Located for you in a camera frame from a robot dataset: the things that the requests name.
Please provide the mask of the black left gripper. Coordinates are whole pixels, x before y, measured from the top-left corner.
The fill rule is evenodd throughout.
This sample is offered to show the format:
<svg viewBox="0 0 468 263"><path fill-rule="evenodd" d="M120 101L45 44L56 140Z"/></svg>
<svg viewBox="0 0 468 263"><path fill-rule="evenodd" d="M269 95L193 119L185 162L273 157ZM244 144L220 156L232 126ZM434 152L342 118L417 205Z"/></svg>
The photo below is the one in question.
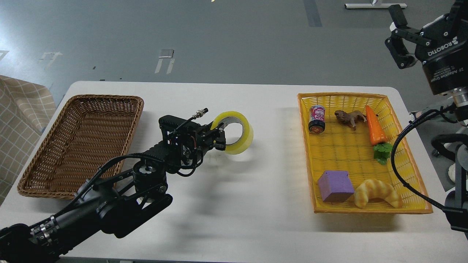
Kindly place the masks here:
<svg viewBox="0 0 468 263"><path fill-rule="evenodd" d="M189 124L183 127L183 161L199 161L213 148L226 150L224 131L210 127L210 124Z"/></svg>

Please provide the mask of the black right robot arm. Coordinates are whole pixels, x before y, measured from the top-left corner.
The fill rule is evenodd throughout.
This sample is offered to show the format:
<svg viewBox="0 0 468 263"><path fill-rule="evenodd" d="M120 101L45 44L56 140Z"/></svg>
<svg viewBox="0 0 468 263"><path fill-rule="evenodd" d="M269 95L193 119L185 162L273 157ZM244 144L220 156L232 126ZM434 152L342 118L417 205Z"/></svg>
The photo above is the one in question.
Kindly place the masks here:
<svg viewBox="0 0 468 263"><path fill-rule="evenodd" d="M413 188L396 168L396 150L403 138L418 125L436 116L453 112L458 122L467 121L468 47L467 1L456 0L450 11L420 30L408 26L402 8L390 5L393 20L391 36L385 40L393 60L400 69L422 63L422 69L434 95L452 97L452 105L424 112L409 124L396 138L390 154L390 163L398 180L408 190L439 208L454 231L468 231L467 203L467 135L442 134L431 140L439 155L455 163L455 189L448 193L444 204L438 203Z"/></svg>

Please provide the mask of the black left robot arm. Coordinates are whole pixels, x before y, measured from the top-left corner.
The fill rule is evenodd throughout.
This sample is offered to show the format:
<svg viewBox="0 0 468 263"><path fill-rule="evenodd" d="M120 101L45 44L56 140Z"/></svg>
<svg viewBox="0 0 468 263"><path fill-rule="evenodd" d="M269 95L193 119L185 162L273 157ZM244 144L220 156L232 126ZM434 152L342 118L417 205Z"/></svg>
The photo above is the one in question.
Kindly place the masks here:
<svg viewBox="0 0 468 263"><path fill-rule="evenodd" d="M163 139L142 153L112 158L78 189L59 212L31 226L1 230L1 260L8 263L55 263L62 255L101 231L124 238L167 208L167 174L191 176L205 154L227 147L225 121L200 125L195 119L165 115L159 119Z"/></svg>

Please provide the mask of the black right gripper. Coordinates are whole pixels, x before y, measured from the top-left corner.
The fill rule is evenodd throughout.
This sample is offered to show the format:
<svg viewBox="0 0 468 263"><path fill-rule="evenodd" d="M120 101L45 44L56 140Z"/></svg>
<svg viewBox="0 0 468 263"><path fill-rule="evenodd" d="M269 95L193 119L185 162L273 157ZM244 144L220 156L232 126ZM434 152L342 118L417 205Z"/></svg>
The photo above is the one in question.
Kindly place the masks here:
<svg viewBox="0 0 468 263"><path fill-rule="evenodd" d="M455 0L448 13L448 28L455 28L454 35L446 27L446 16L426 24L422 28L423 36L414 28L408 27L403 9L398 4L388 7L393 27L391 36L385 45L399 69L412 67L416 58L422 62L422 69L433 95L440 95L451 90L467 87L467 0ZM424 37L431 40L431 45L424 45ZM415 55L411 55L404 41L417 46Z"/></svg>

